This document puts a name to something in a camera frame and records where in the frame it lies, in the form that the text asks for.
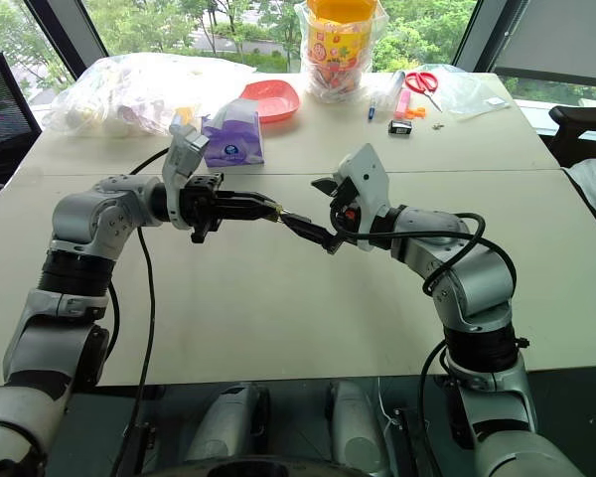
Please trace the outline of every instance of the robotic arm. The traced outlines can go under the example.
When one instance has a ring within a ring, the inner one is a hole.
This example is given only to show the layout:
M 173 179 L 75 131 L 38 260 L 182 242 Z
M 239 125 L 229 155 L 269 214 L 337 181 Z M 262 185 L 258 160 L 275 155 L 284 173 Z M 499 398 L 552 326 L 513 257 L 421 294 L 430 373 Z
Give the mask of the robotic arm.
M 222 174 L 192 176 L 207 139 L 189 126 L 171 132 L 165 183 L 144 176 L 109 177 L 90 191 L 67 196 L 54 211 L 40 283 L 29 293 L 3 363 L 0 476 L 43 475 L 71 393 L 98 382 L 108 332 L 96 321 L 104 315 L 114 263 L 138 227 L 171 222 L 177 229 L 192 228 L 192 241 L 203 242 L 223 219 L 280 220 L 329 253 L 345 241 L 363 250 L 389 249 L 424 278 L 468 246 L 468 229 L 460 218 L 390 206 L 388 177 L 370 145 L 346 158 L 334 179 L 314 183 L 333 198 L 331 216 L 338 233 L 332 235 L 260 194 L 219 190 Z M 429 231 L 438 234 L 429 237 Z M 453 237 L 446 237 L 446 231 Z M 580 476 L 535 433 L 511 322 L 513 291 L 506 262 L 482 244 L 434 282 L 432 297 L 448 349 L 453 435 L 461 445 L 474 446 L 481 476 Z

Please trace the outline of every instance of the pink object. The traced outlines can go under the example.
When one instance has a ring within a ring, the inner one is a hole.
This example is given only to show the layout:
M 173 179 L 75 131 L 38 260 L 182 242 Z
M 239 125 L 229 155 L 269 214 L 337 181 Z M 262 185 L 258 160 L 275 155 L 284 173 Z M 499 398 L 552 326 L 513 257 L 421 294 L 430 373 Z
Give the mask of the pink object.
M 300 106 L 300 98 L 295 89 L 280 79 L 252 82 L 245 87 L 240 97 L 258 101 L 260 122 L 282 121 Z
M 406 110 L 408 109 L 408 103 L 410 102 L 410 89 L 403 89 L 401 94 L 399 95 L 399 103 L 397 104 L 397 108 L 395 109 L 395 116 L 396 119 L 403 119 L 406 115 Z

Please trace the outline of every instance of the red scissors handle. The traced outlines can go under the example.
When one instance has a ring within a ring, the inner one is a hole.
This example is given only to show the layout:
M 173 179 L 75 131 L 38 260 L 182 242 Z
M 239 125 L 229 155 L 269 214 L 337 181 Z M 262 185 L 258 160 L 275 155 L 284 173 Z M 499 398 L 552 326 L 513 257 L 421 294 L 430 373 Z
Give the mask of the red scissors handle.
M 406 75 L 406 85 L 415 92 L 434 92 L 437 89 L 437 77 L 433 73 L 420 72 Z

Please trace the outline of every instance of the plastic bag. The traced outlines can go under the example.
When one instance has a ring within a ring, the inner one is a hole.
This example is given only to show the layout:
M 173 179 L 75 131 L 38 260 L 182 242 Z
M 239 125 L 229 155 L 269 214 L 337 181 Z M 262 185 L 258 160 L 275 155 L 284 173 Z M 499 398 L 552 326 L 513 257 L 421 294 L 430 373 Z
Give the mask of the plastic bag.
M 318 19 L 307 2 L 294 6 L 300 21 L 301 73 L 307 90 L 323 102 L 362 99 L 362 74 L 373 66 L 373 46 L 384 33 L 388 15 L 377 2 L 372 19 L 336 23 Z
M 439 86 L 434 94 L 442 108 L 458 119 L 497 111 L 509 104 L 476 76 L 451 65 L 422 65 L 416 69 L 433 72 Z
M 196 118 L 216 112 L 238 97 L 254 71 L 216 58 L 160 53 L 102 58 L 54 99 L 43 123 L 85 136 L 167 135 L 176 109 Z

